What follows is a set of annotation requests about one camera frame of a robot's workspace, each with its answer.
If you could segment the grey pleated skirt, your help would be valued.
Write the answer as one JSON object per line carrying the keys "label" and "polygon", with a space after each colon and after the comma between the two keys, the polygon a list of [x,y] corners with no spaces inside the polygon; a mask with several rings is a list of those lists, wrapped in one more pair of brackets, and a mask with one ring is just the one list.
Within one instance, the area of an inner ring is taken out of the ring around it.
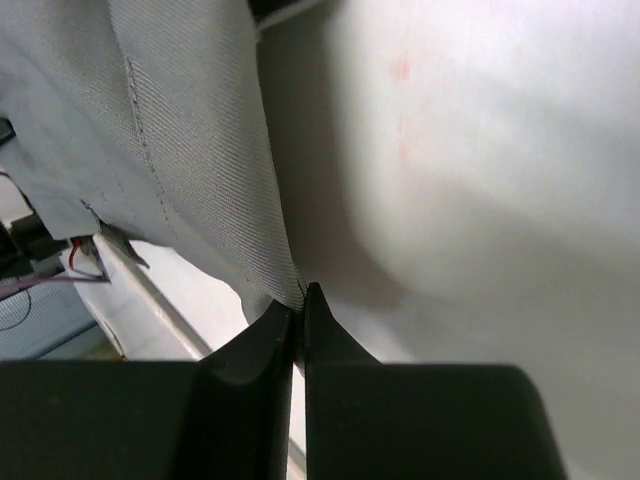
{"label": "grey pleated skirt", "polygon": [[5,1],[1,165],[57,239],[114,230],[300,310],[245,1]]}

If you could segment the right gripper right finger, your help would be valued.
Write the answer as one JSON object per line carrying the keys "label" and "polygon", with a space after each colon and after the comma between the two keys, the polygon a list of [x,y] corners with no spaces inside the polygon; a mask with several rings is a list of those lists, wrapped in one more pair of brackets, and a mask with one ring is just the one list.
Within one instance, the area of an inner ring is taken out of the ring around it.
{"label": "right gripper right finger", "polygon": [[503,364],[384,363],[318,284],[303,314],[311,479],[563,479],[542,398]]}

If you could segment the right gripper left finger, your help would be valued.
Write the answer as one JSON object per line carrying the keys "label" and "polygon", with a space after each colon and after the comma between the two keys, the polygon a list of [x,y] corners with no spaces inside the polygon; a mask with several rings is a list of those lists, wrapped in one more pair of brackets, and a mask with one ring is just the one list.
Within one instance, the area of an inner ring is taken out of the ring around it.
{"label": "right gripper left finger", "polygon": [[5,479],[282,479],[293,312],[200,361],[5,362]]}

